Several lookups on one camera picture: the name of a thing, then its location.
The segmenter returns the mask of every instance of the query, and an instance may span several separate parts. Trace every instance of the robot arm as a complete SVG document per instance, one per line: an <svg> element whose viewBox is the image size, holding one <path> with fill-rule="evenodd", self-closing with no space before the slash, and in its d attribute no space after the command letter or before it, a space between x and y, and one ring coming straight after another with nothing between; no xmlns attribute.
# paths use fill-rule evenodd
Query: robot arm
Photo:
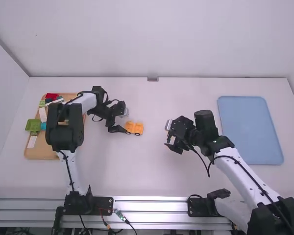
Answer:
<svg viewBox="0 0 294 235"><path fill-rule="evenodd" d="M84 141L84 114L93 114L106 120L108 132L123 132L126 130L119 125L115 126L115 117L128 115L124 101L118 101L112 106L108 94L102 87L93 87L91 91L80 92L76 98L65 104L54 103L49 105L46 141L56 151L64 170L69 173L68 193L78 192L86 195L89 191L85 181L79 176L76 166L76 150Z"/></svg>
<svg viewBox="0 0 294 235"><path fill-rule="evenodd" d="M208 167L205 165L208 176L210 166L215 164L239 191L245 203L232 200L227 190L220 198L208 194L207 200L213 200L217 213L247 235L294 235L294 199L284 199L272 190L245 163L229 138L219 136L210 110L195 112L195 123L184 116L168 120L165 145L179 154L183 150L197 153L194 146L200 147L210 160Z"/></svg>

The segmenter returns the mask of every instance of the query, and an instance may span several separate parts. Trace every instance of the white wall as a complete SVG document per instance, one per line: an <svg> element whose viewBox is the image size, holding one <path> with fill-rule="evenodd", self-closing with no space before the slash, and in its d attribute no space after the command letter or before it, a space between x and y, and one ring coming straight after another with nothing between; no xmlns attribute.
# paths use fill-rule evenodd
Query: white wall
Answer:
<svg viewBox="0 0 294 235"><path fill-rule="evenodd" d="M0 152L26 90L28 79L24 71L0 46Z"/></svg>
<svg viewBox="0 0 294 235"><path fill-rule="evenodd" d="M31 76L284 76L294 0L0 0Z"/></svg>

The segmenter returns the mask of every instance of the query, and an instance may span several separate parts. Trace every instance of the metal extrusion frame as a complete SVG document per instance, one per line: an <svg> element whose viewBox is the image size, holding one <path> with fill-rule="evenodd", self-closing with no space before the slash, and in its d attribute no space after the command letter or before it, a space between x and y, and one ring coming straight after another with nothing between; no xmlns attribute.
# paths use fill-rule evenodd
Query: metal extrusion frame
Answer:
<svg viewBox="0 0 294 235"><path fill-rule="evenodd" d="M115 196L118 208L136 229L176 229L230 231L230 221L225 217L189 217L187 197ZM63 199L0 199L0 227L51 228L55 210ZM83 216L86 227L105 226L100 216ZM115 214L106 216L111 228L129 229ZM82 228L77 215L64 215L63 228Z"/></svg>

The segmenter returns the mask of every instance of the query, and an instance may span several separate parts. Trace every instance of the white tabletop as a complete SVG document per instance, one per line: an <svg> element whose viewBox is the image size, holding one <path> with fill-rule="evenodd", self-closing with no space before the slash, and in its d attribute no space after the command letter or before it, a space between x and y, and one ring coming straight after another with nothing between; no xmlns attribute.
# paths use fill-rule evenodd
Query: white tabletop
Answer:
<svg viewBox="0 0 294 235"><path fill-rule="evenodd" d="M221 133L217 99L222 95L257 95L267 101L285 161L280 166L252 165L282 196L294 196L294 95L287 79L267 78L32 78L0 155L0 197L63 198L67 173L59 161L27 160L25 125L47 92L79 92L102 86L110 99L126 102L130 117L144 123L140 137L111 134L104 122L87 117L85 141L78 152L80 170L94 195L188 196L227 188L231 182L216 167L211 178L192 152L179 155L163 145L167 119L194 118L213 111Z"/></svg>

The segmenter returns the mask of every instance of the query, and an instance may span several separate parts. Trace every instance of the green object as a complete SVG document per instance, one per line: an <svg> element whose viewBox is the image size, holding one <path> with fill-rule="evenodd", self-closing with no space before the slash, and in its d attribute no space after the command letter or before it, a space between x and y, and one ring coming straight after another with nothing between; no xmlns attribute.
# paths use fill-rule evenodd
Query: green object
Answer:
<svg viewBox="0 0 294 235"><path fill-rule="evenodd" d="M46 105L46 101L45 100L39 101L39 108L44 107L45 105Z"/></svg>
<svg viewBox="0 0 294 235"><path fill-rule="evenodd" d="M30 131L32 136L36 136L41 130L41 121L39 119L29 119L25 127L26 131Z"/></svg>

